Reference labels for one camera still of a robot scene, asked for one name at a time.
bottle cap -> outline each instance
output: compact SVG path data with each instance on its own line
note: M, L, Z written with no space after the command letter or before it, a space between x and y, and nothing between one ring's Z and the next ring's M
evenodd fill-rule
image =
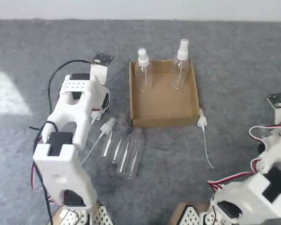
M139 55L139 65L141 67L147 67L150 63L149 57L147 55L147 51L144 48L140 48L137 51L138 55Z
M187 60L188 58L188 40L181 39L180 40L180 47L177 53L177 59L179 60Z

clear plastic bottle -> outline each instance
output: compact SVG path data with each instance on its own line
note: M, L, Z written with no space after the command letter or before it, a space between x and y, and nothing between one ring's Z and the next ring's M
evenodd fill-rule
M117 172L127 178L134 178L140 164L144 139L142 130L135 128L122 145L122 156L118 163Z
M190 63L188 60L188 40L181 39L180 47L177 53L177 60L174 62L171 69L171 86L173 89L180 89L184 86L188 71L190 68Z
M119 162L122 150L120 146L128 135L128 129L127 118L124 114L121 114L111 133L105 139L101 152L102 157L110 158L113 163Z
M135 65L134 72L137 84L141 91L152 88L152 64L150 63L147 51L140 48L138 51L138 62Z

perforated white plate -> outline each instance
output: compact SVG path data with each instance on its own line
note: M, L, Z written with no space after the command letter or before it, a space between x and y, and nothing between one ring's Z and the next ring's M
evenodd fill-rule
M210 213L201 213L200 214L200 219L203 220L204 216L205 217L205 223L206 225L231 225L231 223L227 222L225 219L219 218L219 216L217 215L216 219L215 219L215 223L214 222L214 212L210 212Z
M192 206L186 208L179 225L199 225L199 216Z
M84 225L88 220L88 215L86 211L81 210L62 210L59 215L63 218L60 225Z
M106 208L100 206L94 217L94 225L113 225L113 222L107 214Z

black wire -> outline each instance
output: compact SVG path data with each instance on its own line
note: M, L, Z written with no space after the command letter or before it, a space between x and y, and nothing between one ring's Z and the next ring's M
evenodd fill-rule
M77 215L77 222L74 224L74 225L77 225L78 223L79 223L79 214L77 213L77 212L75 212L75 211L72 211L72 210L69 210L70 212L73 212L73 213L75 213L76 215Z
M214 211L214 222L212 223L212 225L214 225L215 224L215 221L216 221L216 213L215 213L215 210L214 210L214 206L212 205L212 209L213 209L213 211Z
M49 79L49 82L48 82L48 88L47 88L47 92L48 92L48 101L49 101L49 114L52 113L52 101L51 101L51 91L50 91L50 88L51 88L51 82L54 78L54 76L57 74L58 71L60 71L63 67L65 67L66 65L72 63L72 62L83 62L83 63L88 63L88 64L92 64L90 61L87 61L87 60L70 60L64 64L62 64L60 67L58 67L54 73L51 75L50 79Z
M43 129L44 129L46 123L52 124L52 125L54 126L56 132L58 132L58 128L57 128L57 126L56 126L55 123L53 123L52 121L46 121L46 122L43 124L43 126L39 129L39 131L38 131L38 133L37 133L37 136L36 136L36 138L34 139L33 148L32 148L33 154L34 154L34 152L36 151L37 144L38 144L38 140L39 140L39 138L40 138L40 136L41 136L41 134L42 134L42 131L43 131ZM46 200L47 211L48 211L48 215L49 215L49 220L50 220L51 225L53 225L53 219L52 219L50 204L49 204L49 201L48 201L48 193L47 193L46 187L45 187L45 185L44 185L43 177L42 177L42 175L41 175L41 173L40 173L40 171L39 171L39 169L38 169L38 167L37 167L37 164L35 164L35 169L36 169L36 172L37 172L37 176L38 176L39 180L41 181L41 185L42 185L42 187L43 187L44 196L45 196L45 200Z
M29 126L28 128L31 129L31 130L39 130L39 128L33 127L33 126Z

white wire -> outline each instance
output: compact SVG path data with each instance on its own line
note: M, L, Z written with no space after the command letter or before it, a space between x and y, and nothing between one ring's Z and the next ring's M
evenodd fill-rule
M261 158L254 158L254 159L251 160L250 165L251 165L251 169L253 170L254 173L257 173L257 168L255 168L255 170L254 170L253 163L256 163L256 162L258 162L260 160L261 160Z
M266 150L266 143L265 143L261 138L258 138L258 137L254 136L254 135L252 134L252 130L255 129L255 128L275 129L275 128L281 128L281 125L278 125L278 126L269 126L269 127L264 127L264 126L253 126L253 127L251 127L251 128L249 129L249 135L250 135L252 138L256 139L257 141L262 142L262 143L264 144L265 150Z
M205 134L204 126L202 126L202 130L203 130L203 136L204 136L204 148L205 148L206 159L207 159L207 162L209 163L210 167L214 169L214 166L211 164L209 157L208 157L208 153L207 153L207 143L206 143L206 134Z
M94 143L93 147L90 149L89 153L86 155L86 157L81 161L81 165L87 160L87 158L90 156L90 154L92 153L92 151L94 150L95 146L98 144L100 138L104 135L104 133L102 132L100 134L100 136L98 137L98 139L96 140L96 142Z

